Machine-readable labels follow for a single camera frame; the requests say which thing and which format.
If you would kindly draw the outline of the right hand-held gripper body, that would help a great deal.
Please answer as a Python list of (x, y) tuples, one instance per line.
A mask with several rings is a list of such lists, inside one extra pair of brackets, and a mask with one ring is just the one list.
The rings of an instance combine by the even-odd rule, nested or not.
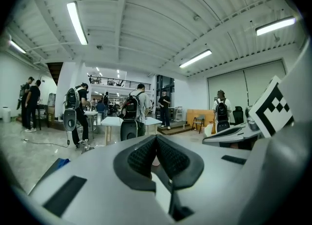
[(218, 122), (217, 132), (202, 140), (204, 145), (251, 150), (261, 138), (270, 138), (293, 122), (292, 111), (278, 88), (281, 79), (274, 76), (252, 106), (245, 109), (246, 121), (229, 127)]

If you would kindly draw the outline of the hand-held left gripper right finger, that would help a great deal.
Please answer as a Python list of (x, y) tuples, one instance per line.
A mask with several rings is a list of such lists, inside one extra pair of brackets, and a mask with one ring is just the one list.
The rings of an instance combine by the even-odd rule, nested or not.
[(204, 161), (197, 153), (164, 136), (156, 136), (156, 156), (172, 180), (172, 190), (193, 186), (204, 170)]

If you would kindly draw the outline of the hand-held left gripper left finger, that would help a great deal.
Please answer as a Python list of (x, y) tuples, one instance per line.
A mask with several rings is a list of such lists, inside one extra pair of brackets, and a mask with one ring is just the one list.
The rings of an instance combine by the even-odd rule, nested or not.
[(152, 163), (156, 157), (156, 136), (120, 151), (114, 158), (113, 168), (117, 177), (130, 189), (138, 191), (156, 191), (151, 180)]

